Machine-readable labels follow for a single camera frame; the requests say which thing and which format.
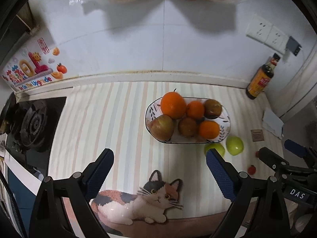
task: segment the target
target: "pear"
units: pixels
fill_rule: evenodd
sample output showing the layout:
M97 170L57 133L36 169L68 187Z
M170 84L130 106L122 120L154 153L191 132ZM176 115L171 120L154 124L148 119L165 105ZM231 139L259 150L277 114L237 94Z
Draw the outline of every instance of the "pear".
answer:
M162 114L149 124L150 133L159 141L169 140L175 129L175 123L168 115Z
M183 118L178 124L178 131L184 137L193 137L198 132L198 124L192 118Z

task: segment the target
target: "tile grout line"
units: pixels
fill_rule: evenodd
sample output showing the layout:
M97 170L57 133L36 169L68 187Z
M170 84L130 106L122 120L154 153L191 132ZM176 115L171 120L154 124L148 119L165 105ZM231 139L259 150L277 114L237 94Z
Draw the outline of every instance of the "tile grout line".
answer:
M164 35L165 35L165 0L163 1L163 57L162 57L162 71L164 70Z

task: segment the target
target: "cat whiskers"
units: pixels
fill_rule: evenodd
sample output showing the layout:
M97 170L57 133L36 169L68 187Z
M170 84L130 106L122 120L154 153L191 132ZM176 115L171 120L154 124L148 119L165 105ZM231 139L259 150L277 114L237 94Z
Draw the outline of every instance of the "cat whiskers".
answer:
M147 191L146 189L144 189L143 187L139 187L140 191L147 193L148 195L151 195L151 193L149 191Z
M144 196L148 196L148 194L147 194L147 193L142 192L142 191L137 191L137 195L144 195Z
M177 201L170 201L169 202L171 206L174 206L176 208L182 209L183 205L179 204Z
M151 195L150 192L148 192L146 189L140 187L140 190L137 191L137 195L144 195L144 196L147 196L147 195Z

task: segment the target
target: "black stovetop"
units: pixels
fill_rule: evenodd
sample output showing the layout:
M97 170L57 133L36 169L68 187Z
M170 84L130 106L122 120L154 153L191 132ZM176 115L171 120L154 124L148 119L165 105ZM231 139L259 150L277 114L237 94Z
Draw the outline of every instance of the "black stovetop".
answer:
M64 108L66 97L44 99L47 106L47 123L43 130L44 141L35 148L26 148L21 145L18 135L9 133L6 140L6 150L19 162L26 170L42 180L48 174L50 154L53 139L61 112ZM20 102L21 112L27 111L34 101Z

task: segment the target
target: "wall socket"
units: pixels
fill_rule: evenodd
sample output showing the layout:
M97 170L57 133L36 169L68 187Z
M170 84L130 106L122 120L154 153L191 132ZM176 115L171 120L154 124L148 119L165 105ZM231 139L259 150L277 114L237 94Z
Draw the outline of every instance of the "wall socket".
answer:
M285 54L289 37L272 23L254 14L247 29L247 36Z
M273 24L255 14L247 29L247 36L265 43Z
M280 31L277 27L273 26L265 44L274 50L284 54L286 49L286 44L288 41L288 36Z

